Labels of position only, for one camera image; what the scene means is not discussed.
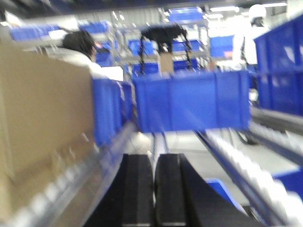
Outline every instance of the roller conveyor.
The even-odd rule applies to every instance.
[[[251,107],[250,112],[254,122],[279,131],[288,130],[303,135],[303,117],[255,107]]]
[[[286,134],[254,122],[250,124],[250,130],[243,133],[299,166],[303,166],[303,145],[289,140]]]
[[[84,172],[81,170],[80,178],[82,178],[82,181],[76,181],[79,183],[79,190],[85,175],[91,175],[94,170],[101,170],[103,174],[111,173],[111,178],[108,178],[107,181],[106,178],[98,181],[99,185],[96,185],[97,193],[93,196],[93,202],[89,205],[89,212],[85,212],[85,215],[78,217],[77,223],[75,222],[75,225],[72,226],[83,226],[86,220],[85,227],[250,227],[263,226],[263,224],[269,226],[295,226],[296,224],[300,226],[302,224],[302,201],[288,195],[285,188],[280,183],[273,181],[269,173],[261,171],[258,165],[244,157],[240,151],[224,141],[215,131],[196,132],[196,134],[249,199],[262,223],[243,215],[219,196],[195,172],[183,155],[167,154],[168,149],[164,134],[154,135],[151,164],[146,155],[124,155],[121,161],[125,143],[129,139],[130,132],[134,130],[135,126],[133,124],[126,124],[118,137],[113,140],[112,145],[101,148],[85,163],[84,166],[88,169]],[[300,155],[299,147],[291,143],[279,131],[252,122],[250,131],[243,133],[247,133],[254,139],[258,135],[259,142],[266,139],[267,141],[263,142],[265,145],[270,141],[275,145],[270,148],[279,154],[282,154],[282,152],[277,151],[277,146],[283,148],[288,155],[292,153]],[[293,159],[296,163],[299,162],[298,157],[284,156],[290,160]],[[96,160],[99,158],[101,160],[100,165],[96,169]],[[152,182],[153,169],[156,173],[155,184]],[[101,182],[105,185],[103,189],[98,188]],[[156,198],[155,207],[152,203],[153,191]],[[70,191],[67,190],[65,193],[73,197]],[[56,201],[54,203],[53,209],[57,216],[50,209],[50,212],[47,213],[49,218],[44,215],[40,220],[43,222],[37,222],[34,226],[44,226],[44,224],[47,224],[46,226],[56,226],[56,223],[60,220],[58,214],[66,213],[72,204],[71,200],[67,202],[66,199],[62,199],[62,202]],[[298,212],[294,212],[293,205],[295,205]]]

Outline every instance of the conveyor belt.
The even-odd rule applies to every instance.
[[[152,169],[147,155],[124,155],[106,195],[84,227],[152,227]]]
[[[181,172],[190,226],[193,227],[261,227],[217,194],[194,170],[183,154]]]
[[[148,157],[124,155],[118,174],[85,227],[263,226],[217,194],[185,156],[180,157],[160,156],[154,209]]]
[[[263,221],[272,226],[303,223],[301,199],[287,194],[284,186],[275,182],[270,173],[263,171],[215,132],[197,132],[197,136],[248,198]]]
[[[303,117],[282,112],[258,109],[250,109],[252,119],[262,125],[279,131],[292,131],[303,135]]]
[[[290,161],[303,166],[303,145],[300,142],[290,141],[287,135],[254,122],[250,123],[249,131],[242,133]]]
[[[160,155],[155,177],[156,219],[159,227],[187,226],[179,157]]]

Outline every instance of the worker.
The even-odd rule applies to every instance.
[[[254,39],[263,35],[269,29],[264,27],[266,9],[262,5],[253,5],[249,9],[249,19],[251,26],[238,33],[233,39],[232,59],[234,69],[240,70],[247,67],[248,70],[257,68],[257,53]]]
[[[75,64],[88,67],[93,78],[108,78],[108,70],[95,63],[95,41],[86,31],[76,31],[68,33],[63,41],[61,48],[47,48],[47,55]]]

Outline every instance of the stacked blue crates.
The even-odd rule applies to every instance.
[[[210,55],[212,57],[226,57],[228,52],[232,52],[233,35],[218,36],[210,39]]]
[[[199,40],[190,40],[190,44],[192,47],[193,51],[199,51],[201,49],[201,42]],[[185,46],[184,46],[184,42],[183,41],[177,41],[177,40],[173,40],[172,41],[172,51],[184,51],[185,50]]]
[[[132,118],[131,85],[110,79],[93,79],[94,135],[98,146],[108,144]]]
[[[144,40],[143,45],[144,45],[144,54],[147,55],[154,54],[152,41]],[[139,55],[140,46],[141,46],[141,41],[139,39],[128,40],[128,48],[131,50],[133,55]]]
[[[198,69],[198,61],[196,58],[191,59],[192,68]],[[174,61],[174,71],[185,70],[187,68],[186,60],[175,60]],[[146,62],[144,64],[144,74],[153,74],[159,72],[159,66],[157,62]],[[132,75],[139,76],[140,74],[140,64],[133,64]]]
[[[255,39],[260,107],[303,115],[303,15]]]
[[[113,66],[113,60],[110,52],[96,53],[96,63],[101,67]]]
[[[133,78],[142,132],[246,129],[250,119],[247,71],[179,71]]]
[[[200,7],[188,7],[169,10],[169,21],[198,21],[202,20],[203,12]]]
[[[108,32],[110,28],[110,23],[107,20],[97,21],[97,22],[86,22],[79,25],[79,29],[82,31],[87,31],[91,34],[105,33]]]
[[[11,36],[15,41],[26,41],[39,39],[48,36],[50,31],[59,30],[57,25],[37,25],[37,26],[21,26],[12,27],[10,29]]]

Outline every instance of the metal rail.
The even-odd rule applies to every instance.
[[[296,208],[303,212],[301,199],[297,198],[294,204],[289,202],[293,198],[286,193],[283,185],[274,182],[269,173],[262,171],[257,164],[215,133],[208,131],[203,134],[197,131],[196,134],[266,224],[285,226],[303,223],[301,214],[293,211],[294,204],[297,204]]]
[[[289,137],[280,131],[251,122],[250,130],[242,133],[297,165],[303,166],[303,144],[290,141]]]
[[[303,117],[282,112],[258,109],[250,109],[252,119],[262,125],[280,131],[291,131],[303,135]]]
[[[111,185],[135,130],[135,124],[126,123],[110,146],[95,147],[86,160],[66,170],[20,209],[7,227],[83,226]]]

